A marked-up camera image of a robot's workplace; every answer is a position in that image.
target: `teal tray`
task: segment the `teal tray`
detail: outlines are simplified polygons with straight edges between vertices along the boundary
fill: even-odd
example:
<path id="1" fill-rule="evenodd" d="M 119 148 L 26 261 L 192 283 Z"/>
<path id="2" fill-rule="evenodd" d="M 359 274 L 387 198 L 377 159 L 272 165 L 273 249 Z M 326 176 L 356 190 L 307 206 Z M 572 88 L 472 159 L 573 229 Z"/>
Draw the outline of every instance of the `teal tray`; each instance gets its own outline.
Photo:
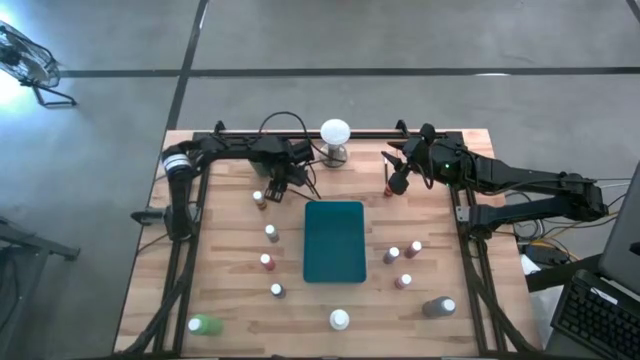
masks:
<path id="1" fill-rule="evenodd" d="M 362 283 L 367 279 L 361 202 L 307 203 L 303 277 L 309 283 Z"/>

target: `wooden table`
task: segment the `wooden table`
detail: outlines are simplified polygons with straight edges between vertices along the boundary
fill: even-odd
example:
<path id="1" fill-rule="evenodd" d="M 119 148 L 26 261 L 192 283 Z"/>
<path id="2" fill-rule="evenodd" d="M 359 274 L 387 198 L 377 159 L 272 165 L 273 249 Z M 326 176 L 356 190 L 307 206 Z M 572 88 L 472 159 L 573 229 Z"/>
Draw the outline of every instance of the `wooden table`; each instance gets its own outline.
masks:
<path id="1" fill-rule="evenodd" d="M 470 150 L 493 156 L 487 130 L 462 131 Z M 191 139 L 192 134 L 170 131 L 165 146 Z M 393 149 L 381 140 L 352 140 L 347 146 L 349 160 L 343 167 L 314 166 L 317 189 L 323 200 L 364 204 L 366 282 L 305 283 L 302 255 L 307 200 L 287 192 L 282 203 L 269 203 L 265 211 L 260 211 L 251 194 L 264 189 L 266 182 L 255 175 L 247 161 L 217 161 L 211 166 L 189 315 L 222 318 L 225 329 L 217 337 L 187 334 L 183 356 L 477 354 L 449 190 L 436 184 L 429 191 L 422 179 L 411 175 L 411 186 L 404 196 L 385 198 L 380 151 Z M 297 190 L 309 194 L 306 189 Z M 504 198 L 479 195 L 478 202 L 501 205 Z M 159 180 L 150 205 L 167 203 L 166 179 Z M 271 244 L 264 235 L 267 224 L 275 225 L 280 232 L 277 244 Z M 145 228 L 140 246 L 163 233 L 161 225 Z M 424 246 L 418 256 L 383 264 L 383 254 L 389 247 L 402 250 L 414 240 Z M 169 241 L 164 240 L 138 256 L 116 350 L 129 345 L 157 310 L 169 249 Z M 523 335 L 539 346 L 514 239 L 495 234 L 488 242 L 488 252 L 501 307 Z M 258 261 L 262 253 L 275 259 L 275 271 L 268 273 L 262 268 Z M 411 274 L 413 282 L 405 290 L 397 290 L 393 282 L 403 273 Z M 275 282 L 286 288 L 286 298 L 270 294 L 269 287 Z M 421 304 L 442 295 L 456 300 L 456 313 L 443 319 L 425 319 L 420 313 Z M 338 308 L 351 317 L 346 331 L 336 332 L 329 326 L 329 314 Z M 483 319 L 491 343 L 486 309 Z M 168 330 L 168 336 L 173 336 L 172 331 Z"/>

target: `concrete floor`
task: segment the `concrete floor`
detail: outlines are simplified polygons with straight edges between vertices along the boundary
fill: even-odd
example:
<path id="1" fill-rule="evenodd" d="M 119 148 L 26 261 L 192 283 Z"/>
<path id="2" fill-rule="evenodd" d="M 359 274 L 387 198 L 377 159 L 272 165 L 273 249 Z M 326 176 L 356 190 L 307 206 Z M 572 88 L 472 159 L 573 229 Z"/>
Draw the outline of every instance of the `concrete floor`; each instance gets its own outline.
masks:
<path id="1" fill-rule="evenodd" d="M 180 69 L 199 0 L 6 0 L 0 19 L 51 48 L 66 70 Z M 211 0 L 194 69 L 640 66 L 624 0 Z M 75 109 L 45 110 L 0 74 L 0 214 L 82 247 L 52 259 L 25 352 L 111 351 L 177 78 L 63 79 Z M 640 158 L 640 76 L 326 77 L 188 82 L 179 129 L 256 128 L 291 110 L 311 128 L 489 128 L 511 165 L 627 177 Z M 292 128 L 282 119 L 272 127 Z M 607 200 L 624 188 L 605 190 Z M 608 228 L 562 240 L 586 256 Z"/>

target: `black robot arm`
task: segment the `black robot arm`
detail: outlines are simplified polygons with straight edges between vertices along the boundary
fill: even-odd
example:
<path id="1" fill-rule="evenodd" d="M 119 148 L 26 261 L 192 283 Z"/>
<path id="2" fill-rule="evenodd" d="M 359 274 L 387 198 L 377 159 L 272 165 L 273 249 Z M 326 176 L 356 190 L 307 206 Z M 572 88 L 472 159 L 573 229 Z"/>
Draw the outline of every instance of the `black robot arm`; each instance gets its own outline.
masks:
<path id="1" fill-rule="evenodd" d="M 289 183 L 296 186 L 305 184 L 305 166 L 314 159 L 314 155 L 308 140 L 293 144 L 273 135 L 225 139 L 221 134 L 212 133 L 199 140 L 183 141 L 168 147 L 162 152 L 162 165 L 171 196 L 171 205 L 164 215 L 171 240 L 186 240 L 194 234 L 194 221 L 189 210 L 191 183 L 209 164 L 219 159 L 247 159 L 260 163 L 271 176 L 265 198 L 280 202 Z"/>
<path id="2" fill-rule="evenodd" d="M 401 150 L 406 162 L 383 151 L 394 165 L 389 188 L 403 194 L 409 182 L 407 176 L 420 174 L 427 188 L 437 181 L 454 189 L 469 188 L 485 195 L 497 195 L 519 190 L 554 195 L 549 199 L 524 204 L 492 207 L 475 205 L 456 209 L 458 219 L 468 223 L 471 235 L 488 239 L 500 225 L 525 220 L 564 216 L 576 221 L 594 221 L 608 215 L 602 201 L 602 191 L 595 180 L 579 174 L 551 173 L 511 167 L 504 162 L 471 152 L 459 141 L 437 139 L 433 126 L 425 124 L 418 135 L 406 141 L 391 142 Z"/>

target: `black cable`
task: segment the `black cable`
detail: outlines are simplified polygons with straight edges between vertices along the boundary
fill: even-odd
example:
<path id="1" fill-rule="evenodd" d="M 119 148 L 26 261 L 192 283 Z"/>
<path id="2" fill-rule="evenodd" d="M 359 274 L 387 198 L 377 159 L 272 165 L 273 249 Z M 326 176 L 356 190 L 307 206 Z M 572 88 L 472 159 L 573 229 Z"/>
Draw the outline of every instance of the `black cable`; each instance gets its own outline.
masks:
<path id="1" fill-rule="evenodd" d="M 514 195 L 521 195 L 523 196 L 525 199 L 527 199 L 528 202 L 533 201 L 531 199 L 531 197 L 529 195 L 527 195 L 526 193 L 522 192 L 522 191 L 514 191 L 512 193 L 509 193 L 507 195 L 505 195 L 505 198 L 508 198 L 510 196 L 514 196 Z M 543 234 L 544 233 L 544 224 L 542 224 L 541 221 L 539 220 L 534 220 L 533 224 L 535 225 L 535 230 L 533 230 L 533 234 L 529 235 L 529 236 L 523 236 L 520 235 L 517 231 L 515 231 L 514 229 L 514 233 L 516 234 L 516 236 L 522 240 L 534 240 L 538 237 L 538 234 Z M 526 225 L 520 225 L 519 223 L 515 223 L 514 225 L 518 226 L 518 227 L 525 227 Z"/>
<path id="2" fill-rule="evenodd" d="M 453 150 L 453 151 L 462 151 L 463 153 L 469 155 L 469 158 L 471 159 L 471 165 L 473 167 L 473 172 L 475 174 L 475 180 L 474 182 L 476 183 L 476 188 L 480 188 L 480 179 L 478 178 L 478 165 L 476 164 L 476 158 L 474 156 L 474 154 L 467 150 L 467 149 L 462 149 L 462 148 L 454 148 L 451 147 L 449 145 L 446 144 L 442 144 L 438 141 L 434 142 L 433 145 L 437 145 L 437 146 L 442 146 L 443 148 L 449 149 L 449 150 Z"/>
<path id="3" fill-rule="evenodd" d="M 553 240 L 555 243 L 554 243 L 554 244 L 552 244 L 552 243 L 548 242 L 549 240 Z M 558 239 L 556 239 L 556 238 L 554 238 L 554 237 L 550 237 L 550 238 L 548 238 L 548 239 L 547 239 L 547 241 L 543 241 L 543 243 L 545 243 L 545 244 L 549 244 L 549 245 L 551 245 L 551 246 L 555 247 L 556 249 L 558 249 L 559 251 L 562 251 L 563 253 L 565 253 L 565 254 L 567 255 L 567 261 L 569 261 L 570 263 L 572 263 L 572 262 L 573 262 L 573 260 L 571 260 L 571 252 L 570 252 L 570 251 L 569 251 L 569 249 L 567 249 L 567 247 L 566 247 L 563 243 L 561 243 Z"/>
<path id="4" fill-rule="evenodd" d="M 162 236 L 160 236 L 160 237 L 156 238 L 155 240 L 151 241 L 150 243 L 145 244 L 143 247 L 141 247 L 140 249 L 138 249 L 138 252 L 136 252 L 136 256 L 137 256 L 137 255 L 140 255 L 140 253 L 142 252 L 142 250 L 144 250 L 144 249 L 148 248 L 149 246 L 151 246 L 151 245 L 153 245 L 153 244 L 157 243 L 158 241 L 160 241 L 160 240 L 162 240 L 162 239 L 166 238 L 167 236 L 169 236 L 169 233 L 166 233 L 166 234 L 164 234 L 164 235 L 162 235 Z"/>
<path id="5" fill-rule="evenodd" d="M 626 195 L 627 195 L 627 194 L 625 193 L 625 194 L 622 194 L 622 195 L 618 196 L 615 200 L 613 200 L 612 202 L 610 202 L 609 204 L 607 204 L 607 206 L 608 206 L 608 207 L 611 207 L 613 204 L 615 204 L 616 202 L 620 201 L 620 199 L 622 199 L 622 198 L 623 198 L 623 197 L 625 197 Z M 613 216 L 611 219 L 609 219 L 609 220 L 607 220 L 607 221 L 605 221 L 605 222 L 601 222 L 601 223 L 598 223 L 598 224 L 592 224 L 592 225 L 577 226 L 576 224 L 579 224 L 580 222 L 573 222 L 573 223 L 566 224 L 566 225 L 569 225 L 569 226 L 554 226 L 554 227 L 552 227 L 551 229 L 549 229 L 548 231 L 546 231 L 544 234 L 542 234 L 542 235 L 540 236 L 540 238 L 544 238 L 544 237 L 546 237 L 546 236 L 547 236 L 547 235 L 549 235 L 553 230 L 556 230 L 556 229 L 565 229 L 565 228 L 571 228 L 571 229 L 587 229 L 587 228 L 593 228 L 593 227 L 598 227 L 598 226 L 602 226 L 602 225 L 608 224 L 608 223 L 612 222 L 613 220 L 615 220 L 615 219 L 617 219 L 617 218 L 618 218 L 617 216 Z"/>
<path id="6" fill-rule="evenodd" d="M 618 196 L 615 200 L 613 200 L 612 202 L 610 202 L 607 206 L 608 206 L 608 207 L 611 207 L 611 205 L 613 205 L 613 204 L 617 203 L 618 201 L 620 201 L 620 199 L 622 199 L 622 198 L 623 198 L 623 197 L 625 197 L 625 196 L 627 196 L 627 193 L 624 193 L 624 194 L 622 194 L 622 195 Z"/>
<path id="7" fill-rule="evenodd" d="M 298 195 L 302 196 L 303 198 L 305 198 L 305 199 L 307 199 L 307 200 L 309 200 L 309 201 L 316 201 L 316 199 L 314 199 L 314 198 L 312 198 L 312 197 L 310 197 L 310 196 L 307 196 L 307 195 L 305 195 L 305 194 L 303 194 L 303 193 L 299 193 L 299 192 L 297 192 L 297 191 L 295 191 L 295 190 L 293 190 L 293 189 L 289 189 L 289 191 L 291 191 L 291 192 L 292 192 L 292 193 L 294 193 L 294 194 L 298 194 Z"/>
<path id="8" fill-rule="evenodd" d="M 420 166 L 420 164 L 418 163 L 416 163 L 416 165 L 418 165 L 418 169 L 420 169 L 420 175 L 422 175 L 422 181 L 424 181 L 424 186 L 426 186 L 428 190 L 431 190 L 433 188 L 433 176 L 431 177 L 425 176 L 422 166 Z"/>
<path id="9" fill-rule="evenodd" d="M 311 173 L 313 174 L 313 186 L 316 185 L 316 182 L 318 181 L 318 178 L 316 177 L 316 171 L 313 169 L 313 166 L 311 165 L 310 162 L 307 162 L 307 165 L 309 166 L 309 169 L 311 169 Z"/>
<path id="10" fill-rule="evenodd" d="M 322 196 L 320 196 L 320 193 L 318 193 L 318 189 L 316 189 L 316 186 L 313 185 L 311 181 L 307 182 L 307 187 L 309 188 L 309 190 L 311 190 L 312 193 L 316 194 L 319 200 L 322 200 Z"/>
<path id="11" fill-rule="evenodd" d="M 311 136 L 309 136 L 309 132 L 307 131 L 307 126 L 304 124 L 304 121 L 302 121 L 302 119 L 300 118 L 300 116 L 292 113 L 291 111 L 278 111 L 278 112 L 274 112 L 273 114 L 267 116 L 266 119 L 264 119 L 262 121 L 262 124 L 260 124 L 260 128 L 258 129 L 258 134 L 262 134 L 262 129 L 264 128 L 265 124 L 273 119 L 274 117 L 278 116 L 278 115 L 289 115 L 294 117 L 296 120 L 298 120 L 298 122 L 300 123 L 300 126 L 302 126 L 302 131 L 304 132 L 304 136 L 307 138 L 307 141 L 309 141 L 309 144 L 311 145 L 312 148 L 316 149 L 317 152 L 319 152 L 321 155 L 326 156 L 327 158 L 329 158 L 332 161 L 338 161 L 338 162 L 346 162 L 345 160 L 341 160 L 341 159 L 336 159 L 333 156 L 329 156 L 329 154 L 325 153 L 324 151 L 320 150 L 314 143 L 313 141 L 311 141 Z"/>

